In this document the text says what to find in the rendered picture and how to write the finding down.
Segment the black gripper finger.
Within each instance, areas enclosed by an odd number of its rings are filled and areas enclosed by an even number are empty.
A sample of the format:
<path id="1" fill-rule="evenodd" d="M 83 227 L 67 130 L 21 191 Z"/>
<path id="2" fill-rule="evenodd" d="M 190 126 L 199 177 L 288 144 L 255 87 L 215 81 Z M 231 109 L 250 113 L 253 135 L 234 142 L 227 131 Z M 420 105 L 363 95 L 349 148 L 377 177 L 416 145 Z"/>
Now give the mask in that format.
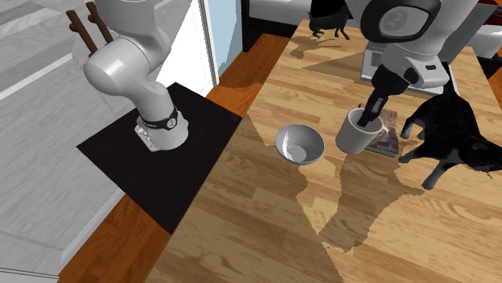
<path id="1" fill-rule="evenodd" d="M 386 92 L 373 90 L 357 122 L 358 126 L 365 127 L 370 121 L 379 117 L 388 99 L 389 95 Z"/>

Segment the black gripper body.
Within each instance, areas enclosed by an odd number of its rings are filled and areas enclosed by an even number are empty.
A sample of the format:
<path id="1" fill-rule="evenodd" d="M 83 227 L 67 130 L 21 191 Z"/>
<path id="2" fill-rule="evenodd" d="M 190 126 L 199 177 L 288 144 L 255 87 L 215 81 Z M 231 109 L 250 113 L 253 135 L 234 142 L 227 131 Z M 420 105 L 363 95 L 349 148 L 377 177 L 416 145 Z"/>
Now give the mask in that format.
<path id="1" fill-rule="evenodd" d="M 400 95 L 409 87 L 407 80 L 390 71 L 384 64 L 377 68 L 371 83 L 374 87 L 371 97 L 375 99 Z"/>

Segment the white mug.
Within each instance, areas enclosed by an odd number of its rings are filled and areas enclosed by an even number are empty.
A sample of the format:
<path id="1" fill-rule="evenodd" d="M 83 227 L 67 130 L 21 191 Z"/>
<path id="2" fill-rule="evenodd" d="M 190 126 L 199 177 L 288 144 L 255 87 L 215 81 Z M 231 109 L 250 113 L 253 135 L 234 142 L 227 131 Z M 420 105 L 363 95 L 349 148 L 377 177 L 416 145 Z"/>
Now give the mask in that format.
<path id="1" fill-rule="evenodd" d="M 350 110 L 335 138 L 338 148 L 346 154 L 358 154 L 368 145 L 385 139 L 389 133 L 380 117 L 370 121 L 365 127 L 359 126 L 357 122 L 363 112 L 363 108 Z"/>

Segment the flat grey white device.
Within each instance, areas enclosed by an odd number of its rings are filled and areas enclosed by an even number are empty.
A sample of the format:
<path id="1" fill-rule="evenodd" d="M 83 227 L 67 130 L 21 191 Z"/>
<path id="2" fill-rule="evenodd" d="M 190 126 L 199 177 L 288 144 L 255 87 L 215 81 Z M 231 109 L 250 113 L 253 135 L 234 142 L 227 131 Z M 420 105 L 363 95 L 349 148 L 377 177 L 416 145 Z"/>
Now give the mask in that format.
<path id="1" fill-rule="evenodd" d="M 360 78 L 365 81 L 370 81 L 374 76 L 377 68 L 381 65 L 381 57 L 386 51 L 390 49 L 391 51 L 398 51 L 403 55 L 407 55 L 411 59 L 417 60 L 418 62 L 432 61 L 433 63 L 438 63 L 439 58 L 433 56 L 432 54 L 420 53 L 412 51 L 411 49 L 404 48 L 402 43 L 372 43 L 368 42 L 366 48 L 364 49 L 364 58 L 362 63 L 362 70 Z M 426 94 L 428 96 L 437 96 L 442 94 L 444 87 L 436 86 L 435 88 L 426 88 L 426 85 L 411 84 L 408 87 L 409 91 L 418 92 L 421 94 Z"/>

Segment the brown patterned book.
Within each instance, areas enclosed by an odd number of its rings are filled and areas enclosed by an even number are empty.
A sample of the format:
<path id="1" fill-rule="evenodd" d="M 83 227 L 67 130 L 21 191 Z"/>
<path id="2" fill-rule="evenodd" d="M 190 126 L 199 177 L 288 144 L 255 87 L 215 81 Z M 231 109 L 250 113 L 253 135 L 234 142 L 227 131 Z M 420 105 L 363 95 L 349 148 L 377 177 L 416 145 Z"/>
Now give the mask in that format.
<path id="1" fill-rule="evenodd" d="M 384 126 L 389 130 L 387 136 L 377 143 L 368 145 L 366 150 L 383 154 L 394 158 L 399 151 L 397 137 L 397 112 L 393 110 L 383 109 L 380 115 Z"/>

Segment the black cat figure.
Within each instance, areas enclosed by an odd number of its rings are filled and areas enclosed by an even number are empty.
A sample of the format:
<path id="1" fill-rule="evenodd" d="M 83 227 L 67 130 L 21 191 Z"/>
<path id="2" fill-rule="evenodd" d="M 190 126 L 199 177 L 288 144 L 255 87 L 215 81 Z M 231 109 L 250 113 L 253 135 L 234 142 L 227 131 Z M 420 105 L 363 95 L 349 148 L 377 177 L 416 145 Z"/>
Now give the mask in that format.
<path id="1" fill-rule="evenodd" d="M 438 179 L 458 164 L 486 174 L 502 170 L 502 147 L 481 135 L 470 104 L 455 91 L 451 80 L 443 86 L 442 94 L 425 101 L 406 119 L 400 137 L 407 139 L 413 125 L 422 127 L 417 138 L 423 143 L 398 161 L 438 160 L 423 188 L 433 189 Z"/>

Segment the white bowl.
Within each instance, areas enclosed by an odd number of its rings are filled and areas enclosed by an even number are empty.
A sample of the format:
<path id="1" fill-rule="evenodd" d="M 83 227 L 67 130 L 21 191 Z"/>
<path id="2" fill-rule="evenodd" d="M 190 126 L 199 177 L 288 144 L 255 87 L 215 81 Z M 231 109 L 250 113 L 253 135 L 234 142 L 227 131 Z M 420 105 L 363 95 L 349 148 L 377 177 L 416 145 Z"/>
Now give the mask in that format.
<path id="1" fill-rule="evenodd" d="M 325 150 L 322 135 L 316 129 L 303 124 L 282 127 L 276 133 L 274 144 L 283 159 L 300 166 L 316 162 Z"/>

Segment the small black animal figure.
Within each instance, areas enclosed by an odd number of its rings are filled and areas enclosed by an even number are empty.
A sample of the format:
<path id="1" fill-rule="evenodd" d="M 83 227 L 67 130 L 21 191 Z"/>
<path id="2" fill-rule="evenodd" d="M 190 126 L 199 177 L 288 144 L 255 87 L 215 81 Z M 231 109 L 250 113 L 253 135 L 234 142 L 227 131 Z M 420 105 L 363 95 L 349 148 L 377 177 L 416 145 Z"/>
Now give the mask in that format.
<path id="1" fill-rule="evenodd" d="M 335 37 L 341 32 L 346 40 L 350 39 L 344 28 L 347 21 L 352 19 L 352 14 L 345 0 L 312 0 L 307 14 L 310 20 L 309 28 L 314 37 L 319 39 L 320 34 L 324 34 L 323 30 L 335 29 Z"/>

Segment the white framed glass door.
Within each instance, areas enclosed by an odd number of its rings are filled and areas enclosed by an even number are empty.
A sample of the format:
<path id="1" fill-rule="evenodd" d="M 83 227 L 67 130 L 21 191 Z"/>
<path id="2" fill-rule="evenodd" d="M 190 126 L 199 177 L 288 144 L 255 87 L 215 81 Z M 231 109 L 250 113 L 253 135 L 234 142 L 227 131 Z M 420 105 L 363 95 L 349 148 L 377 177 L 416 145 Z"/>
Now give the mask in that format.
<path id="1" fill-rule="evenodd" d="M 156 80 L 207 96 L 243 50 L 241 0 L 159 0 L 155 17 L 172 40 Z"/>

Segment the black robot stand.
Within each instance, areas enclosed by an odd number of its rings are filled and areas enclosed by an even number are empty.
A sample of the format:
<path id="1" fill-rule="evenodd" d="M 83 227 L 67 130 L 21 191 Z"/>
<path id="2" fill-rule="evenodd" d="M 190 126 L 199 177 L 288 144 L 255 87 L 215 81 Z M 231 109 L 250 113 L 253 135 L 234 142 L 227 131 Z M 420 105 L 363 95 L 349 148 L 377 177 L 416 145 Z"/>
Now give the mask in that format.
<path id="1" fill-rule="evenodd" d="M 79 151 L 169 233 L 174 232 L 210 174 L 241 117 L 173 83 L 168 92 L 188 120 L 178 148 L 151 152 L 134 132 L 133 109 L 79 144 Z"/>

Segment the brown wooden stick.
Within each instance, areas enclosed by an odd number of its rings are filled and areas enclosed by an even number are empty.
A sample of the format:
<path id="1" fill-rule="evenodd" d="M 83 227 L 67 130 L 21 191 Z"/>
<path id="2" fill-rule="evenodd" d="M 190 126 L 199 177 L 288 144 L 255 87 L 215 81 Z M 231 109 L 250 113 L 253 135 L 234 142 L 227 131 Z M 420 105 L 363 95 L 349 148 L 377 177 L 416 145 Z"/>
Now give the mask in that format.
<path id="1" fill-rule="evenodd" d="M 106 43 L 113 42 L 113 36 L 111 35 L 108 27 L 105 25 L 105 23 L 103 22 L 103 20 L 99 16 L 95 2 L 86 2 L 85 5 L 89 11 L 88 20 L 91 23 L 94 23 L 97 25 L 97 27 L 98 27 L 99 31 L 101 32 Z"/>
<path id="2" fill-rule="evenodd" d="M 68 26 L 69 29 L 77 33 L 81 37 L 85 46 L 89 50 L 89 56 L 93 55 L 97 51 L 97 46 L 93 42 L 91 36 L 86 30 L 84 24 L 81 22 L 77 13 L 74 10 L 67 10 L 65 14 L 68 16 L 68 19 L 70 20 L 70 24 Z"/>

